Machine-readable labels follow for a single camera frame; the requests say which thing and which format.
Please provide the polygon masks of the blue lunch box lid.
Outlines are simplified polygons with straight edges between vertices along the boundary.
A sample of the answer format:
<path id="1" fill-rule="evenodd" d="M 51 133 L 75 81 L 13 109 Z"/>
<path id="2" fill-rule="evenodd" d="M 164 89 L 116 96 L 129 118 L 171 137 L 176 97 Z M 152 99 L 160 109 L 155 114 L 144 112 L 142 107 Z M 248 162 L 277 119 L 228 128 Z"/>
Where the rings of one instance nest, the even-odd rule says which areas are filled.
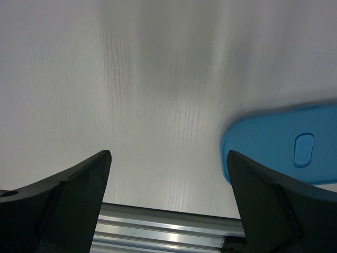
<path id="1" fill-rule="evenodd" d="M 229 151 L 297 180 L 318 185 L 336 183 L 336 105 L 311 106 L 245 117 L 222 135 L 222 171 Z"/>

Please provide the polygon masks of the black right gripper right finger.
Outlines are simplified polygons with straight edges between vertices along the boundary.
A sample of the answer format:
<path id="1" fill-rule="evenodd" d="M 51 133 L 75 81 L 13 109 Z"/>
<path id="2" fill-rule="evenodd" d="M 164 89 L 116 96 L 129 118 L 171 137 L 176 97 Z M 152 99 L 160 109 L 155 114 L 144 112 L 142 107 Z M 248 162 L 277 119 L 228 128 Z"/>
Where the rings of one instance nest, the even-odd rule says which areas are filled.
<path id="1" fill-rule="evenodd" d="M 226 163 L 250 252 L 336 252 L 335 192 L 237 151 Z"/>

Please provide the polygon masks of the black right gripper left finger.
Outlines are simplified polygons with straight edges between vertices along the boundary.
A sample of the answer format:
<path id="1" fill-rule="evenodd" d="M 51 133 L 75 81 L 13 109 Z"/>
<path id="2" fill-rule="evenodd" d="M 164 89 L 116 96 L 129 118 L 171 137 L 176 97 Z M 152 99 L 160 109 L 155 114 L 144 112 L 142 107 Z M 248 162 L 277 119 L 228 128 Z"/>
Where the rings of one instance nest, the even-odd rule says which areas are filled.
<path id="1" fill-rule="evenodd" d="M 15 190 L 1 190 L 1 252 L 89 252 L 110 173 L 103 150 Z"/>

